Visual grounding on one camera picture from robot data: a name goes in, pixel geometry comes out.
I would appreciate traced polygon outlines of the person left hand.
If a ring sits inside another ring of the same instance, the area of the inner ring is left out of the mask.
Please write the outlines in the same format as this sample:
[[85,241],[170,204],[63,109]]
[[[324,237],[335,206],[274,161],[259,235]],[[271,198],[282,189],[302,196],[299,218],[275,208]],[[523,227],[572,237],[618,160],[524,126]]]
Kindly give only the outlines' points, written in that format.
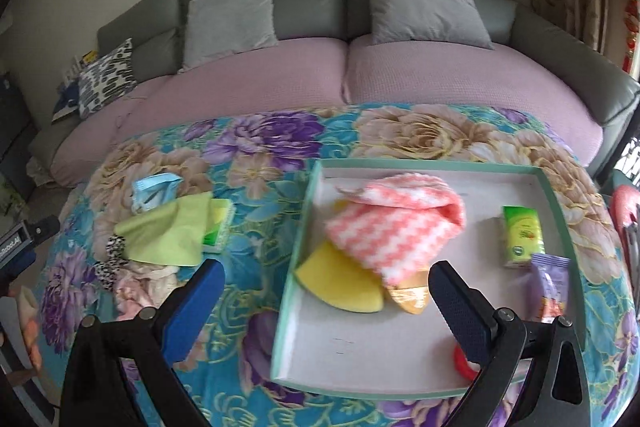
[[30,366],[27,369],[6,373],[12,388],[23,386],[37,377],[42,369],[42,356],[37,343],[37,303],[30,288],[21,286],[17,291],[10,289],[9,294],[1,298],[1,326],[1,346],[10,345],[7,333],[19,333],[28,355]]

